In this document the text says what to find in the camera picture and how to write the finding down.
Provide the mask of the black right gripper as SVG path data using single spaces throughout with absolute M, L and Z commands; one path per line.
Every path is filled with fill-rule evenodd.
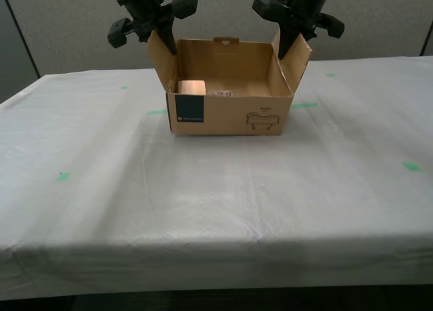
M 316 37 L 322 28 L 339 39 L 344 23 L 321 10 L 327 0 L 254 0 L 252 9 L 264 20 L 280 26 L 278 58 L 283 59 L 294 41 L 302 34 L 305 40 Z

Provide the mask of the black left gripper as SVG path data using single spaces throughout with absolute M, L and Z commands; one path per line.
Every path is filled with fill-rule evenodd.
M 108 42 L 114 48 L 127 43 L 127 35 L 135 33 L 140 42 L 148 42 L 152 32 L 154 40 L 159 39 L 173 54 L 177 54 L 177 44 L 173 36 L 174 19 L 184 19 L 196 13 L 198 0 L 117 0 L 126 8 L 131 18 L 123 18 L 112 24 Z

